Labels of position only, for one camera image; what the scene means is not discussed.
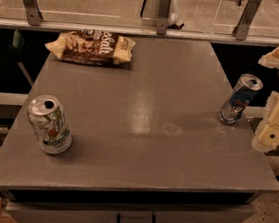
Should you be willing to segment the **silver blue redbull can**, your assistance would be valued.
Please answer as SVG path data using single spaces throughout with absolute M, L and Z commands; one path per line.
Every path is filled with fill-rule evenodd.
M 228 126 L 236 123 L 242 117 L 243 110 L 262 88 L 262 81 L 255 75 L 242 74 L 235 84 L 231 96 L 220 108 L 219 120 Z

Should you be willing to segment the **white green soda can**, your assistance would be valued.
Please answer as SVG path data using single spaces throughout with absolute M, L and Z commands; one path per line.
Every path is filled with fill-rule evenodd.
M 70 147 L 71 131 L 64 107 L 57 97 L 52 95 L 35 97 L 30 101 L 27 113 L 29 123 L 43 152 L 58 155 Z

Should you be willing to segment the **grey cabinet drawer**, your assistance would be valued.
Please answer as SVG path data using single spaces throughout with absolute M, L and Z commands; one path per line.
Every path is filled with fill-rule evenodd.
M 152 209 L 83 209 L 77 205 L 7 203 L 17 223 L 241 223 L 254 214 L 252 205 L 177 205 Z

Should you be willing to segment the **brown chip bag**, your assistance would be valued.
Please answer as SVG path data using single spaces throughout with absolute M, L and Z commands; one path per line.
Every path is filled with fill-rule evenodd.
M 57 40 L 45 44 L 48 51 L 63 62 L 102 66 L 128 63 L 135 41 L 109 31 L 63 32 Z

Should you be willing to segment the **right metal rail bracket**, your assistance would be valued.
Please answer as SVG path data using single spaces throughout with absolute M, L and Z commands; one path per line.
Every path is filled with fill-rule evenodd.
M 252 21 L 254 20 L 255 14 L 258 12 L 261 3 L 262 0 L 248 0 L 240 20 L 232 32 L 236 40 L 244 41 L 247 38 L 248 31 L 250 30 Z

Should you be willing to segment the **metal rail bracket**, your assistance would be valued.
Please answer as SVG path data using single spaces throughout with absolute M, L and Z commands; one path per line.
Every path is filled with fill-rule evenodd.
M 36 0 L 22 0 L 25 12 L 27 15 L 27 21 L 30 26 L 39 26 L 42 21 L 42 14 L 40 13 Z
M 244 41 L 247 38 L 248 31 L 250 30 L 252 21 L 254 20 L 255 14 L 258 12 L 261 3 L 262 0 L 248 0 L 240 20 L 232 32 L 236 40 Z
M 171 0 L 159 0 L 157 35 L 163 36 L 167 33 L 168 17 L 170 16 Z

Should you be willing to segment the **middle metal rail bracket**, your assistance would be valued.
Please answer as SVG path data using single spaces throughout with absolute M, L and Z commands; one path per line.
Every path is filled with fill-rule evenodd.
M 159 0 L 157 35 L 163 36 L 167 33 L 168 17 L 170 16 L 171 0 Z

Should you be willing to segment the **left metal rail bracket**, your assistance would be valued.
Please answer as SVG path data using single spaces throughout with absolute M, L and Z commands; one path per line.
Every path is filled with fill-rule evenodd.
M 40 13 L 36 0 L 22 0 L 25 12 L 27 15 L 27 21 L 30 26 L 39 26 L 42 21 L 42 14 Z

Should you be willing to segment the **horizontal metal rail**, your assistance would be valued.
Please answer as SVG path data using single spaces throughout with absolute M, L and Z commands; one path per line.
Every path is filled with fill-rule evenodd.
M 38 31 L 47 31 L 47 32 L 61 32 L 61 31 L 69 31 L 69 30 L 100 30 L 100 31 L 109 31 L 109 32 L 117 32 L 118 34 L 126 34 L 130 36 L 144 36 L 144 37 L 157 37 L 157 31 L 153 28 L 136 28 L 136 27 L 118 27 L 118 26 L 109 26 L 109 25 L 92 25 L 92 24 L 74 24 L 74 23 L 65 23 L 65 22 L 48 22 L 42 21 L 37 26 L 31 26 L 28 24 L 27 20 L 21 19 L 4 19 L 0 18 L 0 28 L 3 29 L 16 29 L 20 30 L 38 30 Z M 214 43 L 223 43 L 223 44 L 232 44 L 232 45 L 249 45 L 249 46 L 267 46 L 267 47 L 278 47 L 279 46 L 279 38 L 276 37 L 259 37 L 259 36 L 250 36 L 244 40 L 235 39 L 231 34 L 225 35 L 215 34 L 215 33 L 204 33 L 204 32 L 188 32 L 188 31 L 180 31 L 180 30 L 171 30 L 168 29 L 167 33 L 163 35 L 163 38 L 179 38 L 179 39 L 188 39 L 188 40 L 205 40 L 207 42 Z

